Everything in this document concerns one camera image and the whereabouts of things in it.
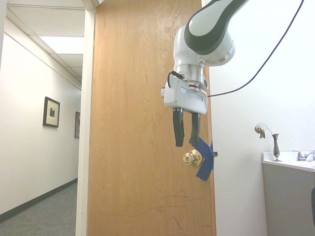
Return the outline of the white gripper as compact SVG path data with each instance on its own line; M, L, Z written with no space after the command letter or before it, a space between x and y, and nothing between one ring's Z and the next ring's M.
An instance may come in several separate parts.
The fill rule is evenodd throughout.
M202 88L195 88L184 81L183 76L175 71L168 75L161 96L167 107L173 108L173 127L177 147L184 142L184 111L192 113L191 144L198 144L200 132L200 114L207 113L207 93Z

